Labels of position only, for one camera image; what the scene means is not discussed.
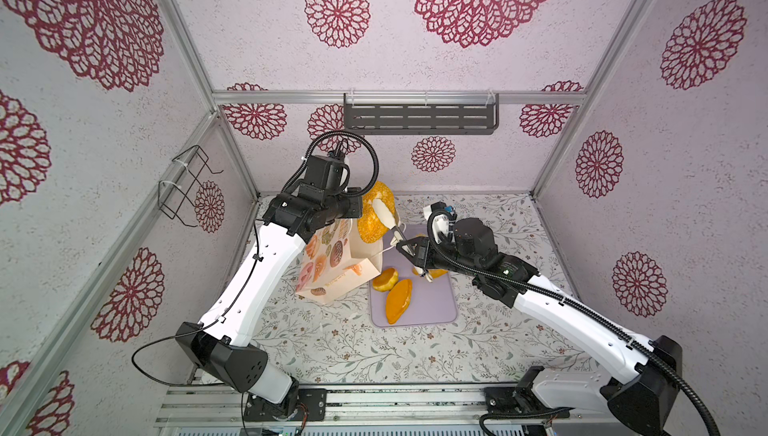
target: cutting board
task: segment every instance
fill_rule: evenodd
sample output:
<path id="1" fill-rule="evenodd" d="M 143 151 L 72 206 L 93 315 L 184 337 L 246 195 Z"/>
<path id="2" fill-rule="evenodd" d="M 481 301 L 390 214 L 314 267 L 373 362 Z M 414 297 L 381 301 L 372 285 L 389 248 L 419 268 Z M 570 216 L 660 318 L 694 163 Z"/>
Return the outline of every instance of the cutting board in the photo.
<path id="1" fill-rule="evenodd" d="M 427 233 L 427 225 L 409 226 L 405 236 L 415 238 L 419 234 Z M 392 231 L 384 235 L 384 244 L 392 240 Z M 386 320 L 386 296 L 389 292 L 380 292 L 368 283 L 370 292 L 371 320 L 373 325 L 379 328 L 396 328 L 402 326 L 428 326 L 452 323 L 458 316 L 456 298 L 453 295 L 453 287 L 449 274 L 438 277 L 434 282 L 428 282 L 424 277 L 413 274 L 413 265 L 397 249 L 385 251 L 382 259 L 382 270 L 387 268 L 397 269 L 400 281 L 410 279 L 413 281 L 411 293 L 411 305 L 394 325 Z"/>

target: leaf pattern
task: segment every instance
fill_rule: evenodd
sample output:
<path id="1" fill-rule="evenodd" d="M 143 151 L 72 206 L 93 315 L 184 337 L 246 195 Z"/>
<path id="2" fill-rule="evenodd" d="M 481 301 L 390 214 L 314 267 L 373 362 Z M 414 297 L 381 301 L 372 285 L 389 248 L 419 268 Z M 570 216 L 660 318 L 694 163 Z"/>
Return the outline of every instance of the leaf pattern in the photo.
<path id="1" fill-rule="evenodd" d="M 422 224 L 422 208 L 436 201 L 452 205 L 460 218 L 482 219 L 501 251 L 530 262 L 571 294 L 528 196 L 396 197 L 408 224 Z M 370 321 L 367 285 L 318 306 L 294 293 L 299 270 L 296 260 L 264 308 L 253 343 L 302 383 L 502 382 L 519 379 L 535 364 L 567 371 L 597 367 L 562 335 L 485 297 L 464 275 L 449 274 L 458 305 L 452 324 L 381 329 Z"/>

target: speckled wall panel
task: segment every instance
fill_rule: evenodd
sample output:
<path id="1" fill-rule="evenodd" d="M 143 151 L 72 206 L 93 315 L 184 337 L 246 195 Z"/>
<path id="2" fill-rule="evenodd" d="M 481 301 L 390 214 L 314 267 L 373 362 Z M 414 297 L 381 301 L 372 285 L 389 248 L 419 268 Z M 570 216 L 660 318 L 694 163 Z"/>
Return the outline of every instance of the speckled wall panel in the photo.
<path id="1" fill-rule="evenodd" d="M 178 0 L 212 83 L 539 90 L 589 79 L 629 0 Z"/>
<path id="2" fill-rule="evenodd" d="M 100 312 L 81 334 L 63 364 L 64 388 L 33 418 L 32 433 L 40 434 L 48 409 L 54 409 L 56 436 L 148 434 L 166 387 L 142 376 L 130 355 L 139 346 L 173 335 L 184 321 L 194 321 L 220 294 L 226 267 L 237 251 L 249 193 L 230 164 L 220 132 L 203 143 L 210 167 L 200 174 L 182 206 L 190 228 L 161 216 L 140 243 L 120 282 Z M 190 178 L 181 181 L 187 188 Z M 192 364 L 178 345 L 160 343 L 137 356 L 140 366 L 156 378 L 183 384 Z"/>
<path id="3" fill-rule="evenodd" d="M 268 113 L 264 104 L 229 106 L 224 113 L 230 120 L 258 118 Z M 504 104 L 502 123 L 493 135 L 447 136 L 367 136 L 379 156 L 379 179 L 394 191 L 522 191 L 530 189 L 543 166 L 556 135 L 535 137 L 526 134 L 521 116 L 538 110 L 541 114 L 570 115 L 570 106 L 541 106 L 525 109 Z M 256 185 L 262 191 L 280 191 L 298 169 L 301 157 L 314 135 L 342 127 L 339 105 L 288 104 L 280 106 L 285 116 L 280 129 L 267 128 L 256 134 L 253 125 L 244 124 L 244 134 L 235 131 Z M 258 139 L 258 135 L 276 135 Z M 321 145 L 330 150 L 333 143 Z M 363 186 L 370 179 L 371 159 L 365 148 L 350 146 L 351 185 Z"/>
<path id="4" fill-rule="evenodd" d="M 658 0 L 541 197 L 579 293 L 684 348 L 722 434 L 764 434 L 768 0 Z M 702 434 L 681 394 L 667 430 Z"/>
<path id="5" fill-rule="evenodd" d="M 0 2 L 0 368 L 33 358 L 204 116 L 153 0 L 115 1 Z"/>

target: printed paper bag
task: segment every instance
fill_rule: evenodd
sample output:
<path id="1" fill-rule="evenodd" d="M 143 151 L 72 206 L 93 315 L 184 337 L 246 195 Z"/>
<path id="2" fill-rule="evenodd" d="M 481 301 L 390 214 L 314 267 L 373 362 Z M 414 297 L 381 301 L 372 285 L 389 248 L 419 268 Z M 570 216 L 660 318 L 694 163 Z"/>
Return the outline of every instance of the printed paper bag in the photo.
<path id="1" fill-rule="evenodd" d="M 345 295 L 381 274 L 383 246 L 360 239 L 357 219 L 337 219 L 307 243 L 296 294 L 321 305 Z"/>

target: table surface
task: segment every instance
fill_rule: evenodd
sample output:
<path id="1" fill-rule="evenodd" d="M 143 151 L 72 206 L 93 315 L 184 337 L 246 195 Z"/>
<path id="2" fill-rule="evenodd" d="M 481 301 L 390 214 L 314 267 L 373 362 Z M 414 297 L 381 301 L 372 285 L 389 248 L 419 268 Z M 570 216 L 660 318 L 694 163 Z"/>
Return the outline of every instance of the table surface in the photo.
<path id="1" fill-rule="evenodd" d="M 422 208 L 436 201 L 452 205 L 459 218 L 483 220 L 500 251 L 530 262 L 571 294 L 529 196 L 400 195 L 396 206 L 401 219 L 420 224 Z M 253 343 L 302 383 L 504 382 L 535 364 L 567 371 L 597 367 L 557 332 L 484 296 L 464 275 L 449 275 L 455 322 L 382 329 L 371 323 L 367 283 L 319 306 L 294 294 L 298 271 L 297 260 L 264 308 Z"/>

